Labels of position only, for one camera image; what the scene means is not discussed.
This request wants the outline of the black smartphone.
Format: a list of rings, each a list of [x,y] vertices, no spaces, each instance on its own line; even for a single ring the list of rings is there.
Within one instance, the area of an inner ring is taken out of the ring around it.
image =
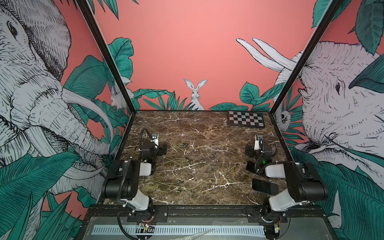
[[[279,193],[279,186],[277,184],[258,179],[252,180],[252,189],[270,196],[275,196]]]
[[[256,163],[256,162],[248,161],[246,165],[246,170],[256,175],[260,175],[260,176],[265,175],[264,164],[262,162]]]

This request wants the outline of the green wired earphones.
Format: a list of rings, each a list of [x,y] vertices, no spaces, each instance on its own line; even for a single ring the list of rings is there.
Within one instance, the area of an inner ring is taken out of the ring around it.
[[[204,194],[216,189],[238,187],[244,181],[230,177],[227,170],[220,170],[206,161],[174,166],[168,170],[159,170],[151,177],[142,177],[140,187],[143,192],[159,193],[198,193]]]

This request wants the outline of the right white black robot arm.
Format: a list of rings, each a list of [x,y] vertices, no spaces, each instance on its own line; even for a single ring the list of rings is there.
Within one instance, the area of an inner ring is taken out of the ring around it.
[[[281,192],[277,184],[256,178],[252,180],[253,191],[270,196],[264,203],[265,212],[284,212],[328,198],[329,191],[312,163],[272,162],[277,152],[278,147],[273,150],[261,135],[255,136],[253,145],[245,146],[245,154],[255,159],[247,162],[248,172],[264,178],[286,180],[287,188]]]

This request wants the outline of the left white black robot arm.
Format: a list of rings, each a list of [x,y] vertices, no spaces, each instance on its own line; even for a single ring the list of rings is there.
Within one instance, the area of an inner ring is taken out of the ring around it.
[[[143,128],[139,138],[139,156],[113,161],[102,186],[102,197],[115,200],[135,212],[153,215],[153,200],[139,190],[139,178],[154,175],[157,158],[166,153],[167,146],[159,145],[159,134]]]

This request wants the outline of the black white checkerboard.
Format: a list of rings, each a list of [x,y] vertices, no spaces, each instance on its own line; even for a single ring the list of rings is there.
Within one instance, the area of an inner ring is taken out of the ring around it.
[[[263,129],[266,127],[262,113],[228,111],[227,123],[232,126]]]

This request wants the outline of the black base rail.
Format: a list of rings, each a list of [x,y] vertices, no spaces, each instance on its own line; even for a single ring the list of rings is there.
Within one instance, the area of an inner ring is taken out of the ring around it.
[[[273,217],[262,217],[259,205],[154,205],[151,210],[134,211],[118,205],[93,205],[88,209],[84,221],[93,217],[116,218],[117,215],[127,217],[129,222],[139,223],[152,220],[153,223],[165,223],[171,218],[245,218],[249,223],[268,225],[270,222],[287,223],[294,218],[325,219],[324,210],[319,206],[296,206],[285,212],[273,214]]]

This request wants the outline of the left black frame post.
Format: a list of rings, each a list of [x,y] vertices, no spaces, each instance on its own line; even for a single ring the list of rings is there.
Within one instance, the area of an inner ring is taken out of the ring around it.
[[[104,36],[102,35],[102,32],[97,24],[97,21],[93,15],[92,9],[90,8],[89,2],[85,0],[77,0],[77,5],[79,6],[80,11],[82,12],[82,15],[102,53],[102,56],[114,78],[116,81],[117,86],[119,87],[121,94],[127,104],[128,109],[131,113],[135,114],[137,111],[135,110],[135,107],[127,93],[127,89],[125,85],[123,84],[121,75],[118,71],[118,68],[116,66],[116,63],[111,55],[111,52],[108,48],[108,45],[104,39]]]

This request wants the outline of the black frame post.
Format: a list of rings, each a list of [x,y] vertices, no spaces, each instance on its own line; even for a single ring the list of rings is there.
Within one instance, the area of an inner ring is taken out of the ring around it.
[[[342,5],[343,0],[334,0],[330,1],[328,4],[325,12],[322,15],[322,18],[316,27],[313,35],[311,36],[311,39],[309,40],[308,44],[306,45],[306,48],[304,49],[301,57],[299,58],[298,63],[295,65],[294,69],[292,70],[292,73],[290,74],[288,80],[286,81],[281,93],[279,94],[276,102],[274,103],[273,107],[270,110],[270,115],[274,115],[284,100],[284,97],[288,93],[288,91],[291,89],[292,85],[294,84],[295,80],[298,78],[299,73],[305,66],[307,60],[311,56],[313,50],[315,49],[317,43],[320,41],[321,37],[323,36],[324,32],[326,31],[327,27],[329,26],[330,22],[332,21],[334,15],[336,14],[337,10]]]
[[[121,75],[118,71],[118,68],[116,66],[116,63],[111,55],[111,52],[108,48],[108,45],[104,39],[104,36],[102,35],[102,32],[97,24],[97,21],[93,15],[92,9],[90,8],[89,2],[85,0],[77,0],[77,5],[79,6],[80,11],[82,12],[82,15],[102,53],[102,56],[114,78],[116,81],[117,86],[119,87],[121,94],[127,104],[128,109],[131,113],[135,114],[137,111],[135,110],[135,107],[127,93],[127,89],[125,85],[123,84]]]

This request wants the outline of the right black frame post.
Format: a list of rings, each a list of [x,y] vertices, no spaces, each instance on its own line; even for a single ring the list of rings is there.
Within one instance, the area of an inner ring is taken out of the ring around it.
[[[270,110],[270,115],[274,115],[284,100],[284,97],[288,93],[288,91],[291,89],[292,85],[294,84],[295,80],[298,78],[299,73],[305,66],[307,60],[311,56],[313,50],[315,49],[317,43],[320,41],[321,37],[323,36],[324,32],[326,31],[327,27],[329,26],[330,22],[332,21],[334,15],[336,14],[337,10],[342,5],[343,0],[334,0],[330,1],[328,4],[325,12],[322,15],[322,18],[316,27],[313,35],[311,36],[311,39],[309,40],[308,44],[306,45],[306,48],[304,49],[301,57],[299,58],[298,63],[295,65],[294,69],[292,70],[292,73],[290,74],[288,80],[286,81],[281,93],[279,94],[276,102],[274,103],[273,107]]]

